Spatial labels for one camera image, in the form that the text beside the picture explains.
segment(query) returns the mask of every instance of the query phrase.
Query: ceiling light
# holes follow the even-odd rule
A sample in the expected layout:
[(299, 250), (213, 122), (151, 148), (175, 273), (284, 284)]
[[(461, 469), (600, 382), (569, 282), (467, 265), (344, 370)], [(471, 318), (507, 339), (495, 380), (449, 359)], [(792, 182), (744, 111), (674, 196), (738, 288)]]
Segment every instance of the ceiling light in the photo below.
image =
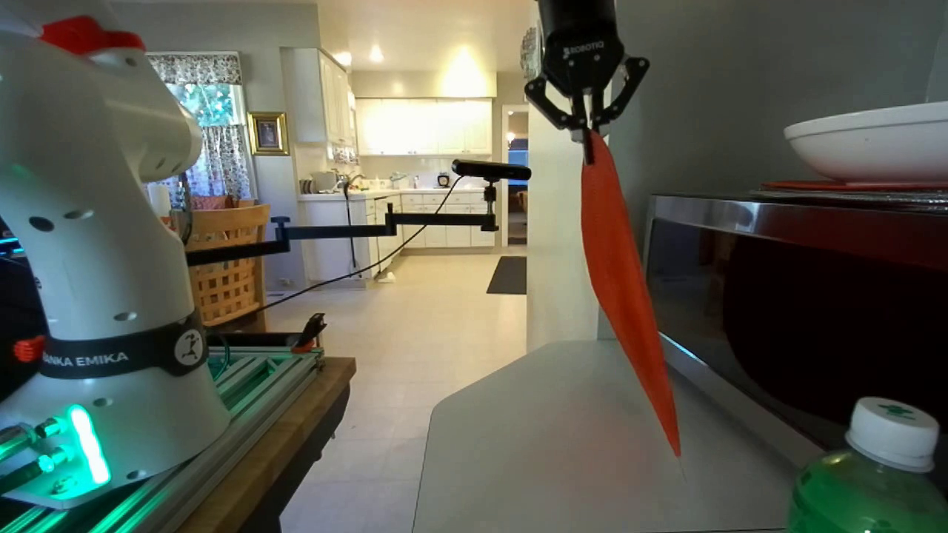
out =
[(384, 62), (384, 60), (385, 60), (385, 57), (384, 57), (384, 48), (375, 44), (375, 50), (367, 53), (367, 60), (370, 60), (370, 62)]
[(352, 65), (352, 53), (350, 50), (341, 50), (336, 53), (338, 65), (350, 68)]

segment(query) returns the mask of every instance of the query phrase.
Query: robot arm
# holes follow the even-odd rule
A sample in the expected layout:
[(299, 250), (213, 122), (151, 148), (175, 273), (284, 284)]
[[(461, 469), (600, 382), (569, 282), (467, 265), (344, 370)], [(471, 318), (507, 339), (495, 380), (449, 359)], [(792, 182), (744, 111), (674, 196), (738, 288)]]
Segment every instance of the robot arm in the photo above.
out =
[(228, 427), (201, 374), (185, 247), (142, 192), (201, 145), (142, 41), (102, 2), (7, 0), (0, 14), (18, 22), (0, 32), (0, 217), (50, 333), (38, 374), (3, 401), (0, 430), (81, 421), (99, 435), (89, 453), (77, 435), (93, 432), (33, 430), (15, 438), (30, 450), (0, 457), (0, 479), (38, 464), (10, 498), (65, 509), (187, 461)]
[[(524, 90), (536, 111), (555, 122), (555, 128), (569, 128), (576, 134), (600, 131), (622, 116), (650, 72), (650, 60), (626, 57), (615, 0), (539, 0), (539, 22), (544, 74)], [(604, 93), (621, 65), (629, 81), (618, 102), (604, 106)], [(555, 84), (555, 90), (573, 102), (573, 112), (563, 112), (549, 102), (547, 84)]]

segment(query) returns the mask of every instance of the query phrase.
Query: wooden table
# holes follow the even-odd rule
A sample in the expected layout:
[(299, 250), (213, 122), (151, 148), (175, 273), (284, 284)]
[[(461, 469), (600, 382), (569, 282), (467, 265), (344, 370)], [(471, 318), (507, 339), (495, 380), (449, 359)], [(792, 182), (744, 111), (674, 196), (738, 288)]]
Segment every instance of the wooden table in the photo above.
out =
[(278, 515), (344, 419), (355, 359), (327, 359), (302, 396), (237, 461), (181, 531), (278, 531)]

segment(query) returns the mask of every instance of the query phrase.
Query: white counter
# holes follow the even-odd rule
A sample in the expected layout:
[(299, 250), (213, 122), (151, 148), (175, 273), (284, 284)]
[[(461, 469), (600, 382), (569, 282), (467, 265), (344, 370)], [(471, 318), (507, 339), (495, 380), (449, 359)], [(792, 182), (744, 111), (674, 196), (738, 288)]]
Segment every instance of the white counter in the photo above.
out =
[(555, 344), (449, 396), (419, 533), (781, 531), (797, 470), (675, 380), (683, 458), (612, 340)]

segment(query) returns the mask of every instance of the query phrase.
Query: window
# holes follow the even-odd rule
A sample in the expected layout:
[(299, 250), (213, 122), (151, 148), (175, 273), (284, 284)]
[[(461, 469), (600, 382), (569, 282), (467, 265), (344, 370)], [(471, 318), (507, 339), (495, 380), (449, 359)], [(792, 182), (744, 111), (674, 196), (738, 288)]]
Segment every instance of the window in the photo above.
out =
[(187, 168), (192, 196), (259, 201), (246, 145), (237, 53), (150, 53), (157, 77), (201, 128), (201, 156)]

